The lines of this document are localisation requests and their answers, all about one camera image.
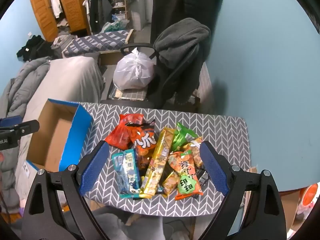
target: gray pillow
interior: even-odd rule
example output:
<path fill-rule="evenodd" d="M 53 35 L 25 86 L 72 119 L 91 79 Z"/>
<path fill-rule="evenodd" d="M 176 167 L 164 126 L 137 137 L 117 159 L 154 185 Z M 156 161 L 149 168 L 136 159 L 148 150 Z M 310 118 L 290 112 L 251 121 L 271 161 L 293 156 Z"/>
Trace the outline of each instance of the gray pillow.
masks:
<path fill-rule="evenodd" d="M 100 53 L 98 53 L 98 52 L 85 53 L 81 56 L 92 57 L 94 59 L 94 61 L 97 63 L 98 67 L 100 67 Z"/>

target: cable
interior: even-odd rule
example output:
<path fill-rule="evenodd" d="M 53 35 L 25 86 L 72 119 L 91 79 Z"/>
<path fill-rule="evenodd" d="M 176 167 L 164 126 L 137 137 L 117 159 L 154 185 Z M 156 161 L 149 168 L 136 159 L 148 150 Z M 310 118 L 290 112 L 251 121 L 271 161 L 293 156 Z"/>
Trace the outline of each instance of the cable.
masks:
<path fill-rule="evenodd" d="M 190 235 L 191 235 L 190 230 L 187 228 L 186 224 L 185 224 L 181 219 L 172 220 L 172 221 L 166 222 L 166 223 L 164 223 L 164 224 L 170 224 L 170 223 L 172 223 L 172 222 L 177 222 L 177 221 L 180 221 L 180 222 L 183 224 L 184 228 L 188 231 L 189 237 L 190 237 Z"/>
<path fill-rule="evenodd" d="M 7 217 L 8 217 L 8 224 L 9 226 L 11 226 L 11 218 L 10 218 L 10 214 L 9 214 L 9 211 L 8 211 L 8 207 L 6 205 L 6 203 L 4 202 L 4 199 L 3 199 L 3 196 L 2 196 L 2 193 L 0 192 L 0 198 L 1 198 L 1 202 L 3 203 L 3 206 L 4 206 L 4 209 L 5 209 L 5 213 L 7 214 Z"/>

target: louvered door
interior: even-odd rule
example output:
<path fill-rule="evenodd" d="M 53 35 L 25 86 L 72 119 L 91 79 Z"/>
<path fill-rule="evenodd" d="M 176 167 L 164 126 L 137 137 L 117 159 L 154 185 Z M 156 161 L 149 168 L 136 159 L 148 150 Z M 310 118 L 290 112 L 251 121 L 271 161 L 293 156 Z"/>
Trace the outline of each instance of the louvered door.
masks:
<path fill-rule="evenodd" d="M 61 0 L 71 32 L 86 28 L 86 21 L 80 0 Z"/>
<path fill-rule="evenodd" d="M 48 0 L 30 0 L 38 25 L 47 41 L 54 41 L 58 28 Z"/>

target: metal screw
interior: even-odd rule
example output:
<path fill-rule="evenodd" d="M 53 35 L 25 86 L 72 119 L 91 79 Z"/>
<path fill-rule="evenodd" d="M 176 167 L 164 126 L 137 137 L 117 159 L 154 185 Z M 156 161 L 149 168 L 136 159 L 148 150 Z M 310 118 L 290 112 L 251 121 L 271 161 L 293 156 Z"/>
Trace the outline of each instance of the metal screw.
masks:
<path fill-rule="evenodd" d="M 44 174 L 44 169 L 40 169 L 37 173 L 38 173 L 38 175 Z"/>
<path fill-rule="evenodd" d="M 74 171 L 76 169 L 76 167 L 77 167 L 76 165 L 71 164 L 71 165 L 68 166 L 68 170 L 69 171 Z"/>
<path fill-rule="evenodd" d="M 232 165 L 232 169 L 234 171 L 239 171 L 240 170 L 240 167 L 238 165 Z"/>
<path fill-rule="evenodd" d="M 266 175 L 267 177 L 271 175 L 270 171 L 268 171 L 268 170 L 264 170 L 263 174 Z"/>

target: white bedsheet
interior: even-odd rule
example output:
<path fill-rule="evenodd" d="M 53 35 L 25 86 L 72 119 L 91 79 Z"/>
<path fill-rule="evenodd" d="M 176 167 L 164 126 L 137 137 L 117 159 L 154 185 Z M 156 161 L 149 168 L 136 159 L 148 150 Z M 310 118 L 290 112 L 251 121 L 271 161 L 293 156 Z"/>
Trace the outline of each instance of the white bedsheet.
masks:
<path fill-rule="evenodd" d="M 48 98 L 98 103 L 103 88 L 103 77 L 93 58 L 71 57 L 52 60 L 50 70 L 28 103 L 23 121 L 38 119 Z M 15 188 L 21 200 L 27 199 L 36 175 L 36 171 L 29 164 L 27 164 L 29 176 L 23 168 L 31 136 L 21 138 L 18 165 L 15 172 Z"/>

